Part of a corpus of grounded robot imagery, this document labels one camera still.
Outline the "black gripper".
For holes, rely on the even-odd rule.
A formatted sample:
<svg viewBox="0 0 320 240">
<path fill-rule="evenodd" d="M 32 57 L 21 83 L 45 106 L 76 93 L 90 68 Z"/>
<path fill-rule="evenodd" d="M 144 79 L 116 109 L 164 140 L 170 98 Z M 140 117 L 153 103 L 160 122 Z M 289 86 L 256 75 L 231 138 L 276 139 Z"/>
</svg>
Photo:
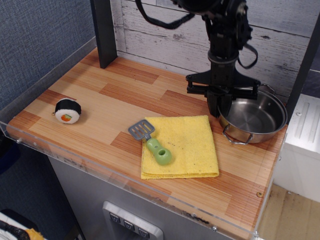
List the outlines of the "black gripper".
<svg viewBox="0 0 320 240">
<path fill-rule="evenodd" d="M 215 118 L 220 114 L 227 117 L 233 100 L 237 98 L 251 100 L 258 98 L 258 87 L 261 82 L 239 73 L 236 63 L 240 63 L 238 57 L 233 59 L 214 57 L 211 59 L 210 70 L 186 76 L 187 92 L 204 95 L 207 98 L 209 112 Z"/>
</svg>

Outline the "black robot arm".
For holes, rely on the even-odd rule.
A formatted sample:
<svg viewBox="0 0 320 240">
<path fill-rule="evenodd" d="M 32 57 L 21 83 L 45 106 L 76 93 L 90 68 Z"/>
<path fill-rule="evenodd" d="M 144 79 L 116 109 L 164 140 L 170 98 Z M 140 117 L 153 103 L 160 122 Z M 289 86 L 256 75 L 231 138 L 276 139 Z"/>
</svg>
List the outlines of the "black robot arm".
<svg viewBox="0 0 320 240">
<path fill-rule="evenodd" d="M 221 110 L 228 111 L 237 98 L 256 99 L 261 82 L 236 69 L 243 48 L 258 53 L 247 43 L 253 29 L 248 22 L 246 1 L 175 0 L 173 3 L 191 14 L 201 15 L 210 42 L 207 54 L 210 70 L 187 75 L 187 92 L 204 95 L 210 114 L 216 118 Z"/>
</svg>

